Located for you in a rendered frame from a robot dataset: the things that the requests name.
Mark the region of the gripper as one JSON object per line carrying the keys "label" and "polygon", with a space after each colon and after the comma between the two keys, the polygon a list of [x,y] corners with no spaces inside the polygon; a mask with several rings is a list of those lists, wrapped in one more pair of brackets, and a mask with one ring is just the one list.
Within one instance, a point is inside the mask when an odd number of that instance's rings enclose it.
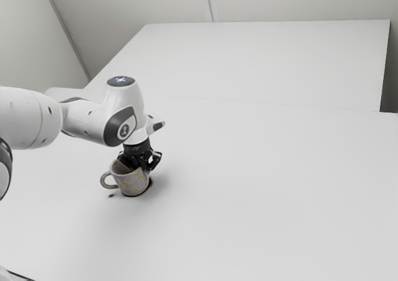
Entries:
{"label": "gripper", "polygon": [[144,154],[144,170],[153,171],[162,158],[162,153],[151,150],[150,140],[146,139],[138,144],[123,144],[123,154],[127,157],[139,157]]}

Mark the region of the grey mug with yellow lines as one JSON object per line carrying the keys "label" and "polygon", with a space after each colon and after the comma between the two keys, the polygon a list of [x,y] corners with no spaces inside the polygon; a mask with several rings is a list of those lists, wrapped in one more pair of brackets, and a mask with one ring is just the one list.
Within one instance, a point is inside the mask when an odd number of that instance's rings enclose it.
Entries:
{"label": "grey mug with yellow lines", "polygon": [[[106,183],[106,178],[112,176],[115,184]],[[118,159],[109,166],[109,170],[100,177],[100,184],[105,189],[120,189],[125,196],[134,197],[143,194],[149,187],[150,173],[141,167],[133,170],[126,167]]]}

